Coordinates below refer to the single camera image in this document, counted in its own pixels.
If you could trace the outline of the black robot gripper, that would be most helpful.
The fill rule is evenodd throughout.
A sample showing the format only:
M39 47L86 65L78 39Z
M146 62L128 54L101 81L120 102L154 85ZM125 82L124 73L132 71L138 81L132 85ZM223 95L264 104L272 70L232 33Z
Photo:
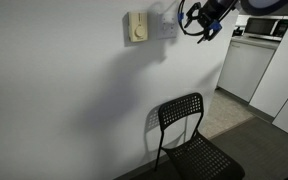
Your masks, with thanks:
M205 28L203 36L198 43L211 41L222 29L219 22L234 9L237 2L238 0L208 0L202 8L201 3L196 2L186 13L187 20L185 28L187 28L193 20L198 19L200 25ZM194 16L193 13L198 10L198 17Z

